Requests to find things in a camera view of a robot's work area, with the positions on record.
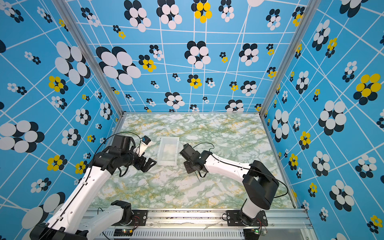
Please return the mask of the right corner aluminium post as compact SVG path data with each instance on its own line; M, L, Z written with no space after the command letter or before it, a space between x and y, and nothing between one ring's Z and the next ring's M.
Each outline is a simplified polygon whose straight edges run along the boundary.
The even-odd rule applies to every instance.
M286 73L293 57L294 53L296 52L297 47L301 43L301 40L303 39L305 33L308 30L308 27L316 13L317 8L319 7L321 3L321 0L313 0L309 1L309 4L306 7L306 11L304 14L303 19L301 20L301 23L297 27L297 30L295 31L293 38L291 40L291 43L289 44L287 51L282 59L282 62L278 68L277 76L272 81L272 84L269 88L269 91L266 95L266 98L262 104L262 109L260 112L260 116L262 117L266 111L268 110L269 105L271 104L273 97L275 95L275 91L279 84L281 83L284 74Z

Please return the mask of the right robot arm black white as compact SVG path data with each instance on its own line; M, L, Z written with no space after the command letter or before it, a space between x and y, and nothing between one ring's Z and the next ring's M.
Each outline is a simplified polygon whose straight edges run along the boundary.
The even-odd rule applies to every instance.
M271 208L280 182L262 162L239 163L210 151L200 153L189 144L184 145L180 155L185 159L188 174L197 172L201 178L206 176L201 172L219 174L243 184L248 195L239 212L243 225L252 226L260 219L259 212Z

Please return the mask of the corner aluminium post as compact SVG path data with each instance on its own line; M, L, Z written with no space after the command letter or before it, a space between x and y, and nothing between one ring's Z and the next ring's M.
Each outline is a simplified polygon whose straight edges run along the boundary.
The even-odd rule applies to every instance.
M87 44L84 34L82 33L79 26L77 25L73 14L70 13L70 8L68 4L65 1L52 1L52 2L55 8L57 9L58 13L60 14L60 16L63 18L65 24L68 26L73 39L75 40L77 46L80 48L80 50L84 54L86 61L89 63L90 69L94 73L95 78L98 80L106 96L109 98L112 106L115 108L117 115L120 118L122 118L124 116L124 111L122 109L122 106L118 102L118 99L115 96L115 94L112 93L111 86L108 83L106 77L104 76L104 73L102 72L98 62L93 56L93 52L91 51L89 45Z
M260 116L262 117L266 111L268 110L269 105L271 104L273 97L275 95L275 91L279 84L281 83L284 74L286 73L293 57L294 53L296 52L297 47L301 43L301 40L303 39L305 33L308 30L308 27L316 13L317 8L319 7L321 3L321 0L313 0L309 1L309 4L306 7L306 11L304 14L303 19L301 20L301 23L297 27L297 30L295 31L293 38L291 40L291 43L289 44L287 51L282 59L282 62L278 68L277 76L272 81L272 84L269 88L269 91L266 95L266 98L262 104L262 109L260 112Z

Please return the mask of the clear plastic bin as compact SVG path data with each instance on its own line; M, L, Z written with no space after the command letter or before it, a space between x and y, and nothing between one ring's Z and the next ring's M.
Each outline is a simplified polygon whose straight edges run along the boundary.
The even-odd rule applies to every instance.
M179 137L162 137L158 150L160 166L176 166L178 158Z

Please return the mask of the left corner aluminium post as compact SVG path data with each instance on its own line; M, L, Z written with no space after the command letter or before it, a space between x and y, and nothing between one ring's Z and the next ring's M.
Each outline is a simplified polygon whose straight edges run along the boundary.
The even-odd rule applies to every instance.
M65 24L68 26L73 39L75 40L77 46L80 48L80 50L84 54L86 61L89 63L90 69L94 73L95 78L98 80L106 96L109 98L112 106L115 108L117 115L120 118L122 118L124 116L124 111L122 109L122 106L118 102L118 99L115 96L115 94L112 93L111 86L108 83L106 77L104 76L104 73L102 72L98 62L93 56L93 52L91 51L89 45L87 44L84 34L82 33L79 26L77 25L73 14L70 13L70 8L68 4L65 1L52 1L52 2L55 8L57 9L58 13L60 14L60 16L63 18Z

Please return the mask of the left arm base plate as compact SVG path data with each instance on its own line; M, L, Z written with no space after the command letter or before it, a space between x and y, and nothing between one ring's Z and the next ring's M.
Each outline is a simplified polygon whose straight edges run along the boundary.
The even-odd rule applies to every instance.
M132 218L127 222L117 223L116 226L141 227L145 226L148 218L148 210L132 210Z

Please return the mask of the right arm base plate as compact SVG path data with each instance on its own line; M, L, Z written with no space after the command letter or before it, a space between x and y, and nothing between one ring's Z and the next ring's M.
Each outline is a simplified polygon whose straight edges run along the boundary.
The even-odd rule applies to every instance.
M256 217L250 218L241 210L227 210L222 219L229 227L267 227L268 220L265 211L258 212Z

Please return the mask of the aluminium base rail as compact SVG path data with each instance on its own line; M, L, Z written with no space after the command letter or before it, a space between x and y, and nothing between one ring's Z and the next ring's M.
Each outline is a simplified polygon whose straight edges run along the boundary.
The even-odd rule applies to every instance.
M316 240L306 211L265 211L267 227L229 227L222 219L238 209L134 209L148 210L145 226L113 225L97 240Z

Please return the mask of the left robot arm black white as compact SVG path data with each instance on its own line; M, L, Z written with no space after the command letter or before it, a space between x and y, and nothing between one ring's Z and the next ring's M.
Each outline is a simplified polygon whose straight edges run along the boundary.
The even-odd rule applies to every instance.
M144 156L152 144L144 136L136 144L126 133L113 135L110 146L94 155L85 176L69 198L45 224L36 225L31 233L32 240L93 240L109 227L118 224L137 227L140 218L134 215L132 205L116 200L103 212L82 223L82 219L95 196L116 170L135 167L146 173L156 161Z

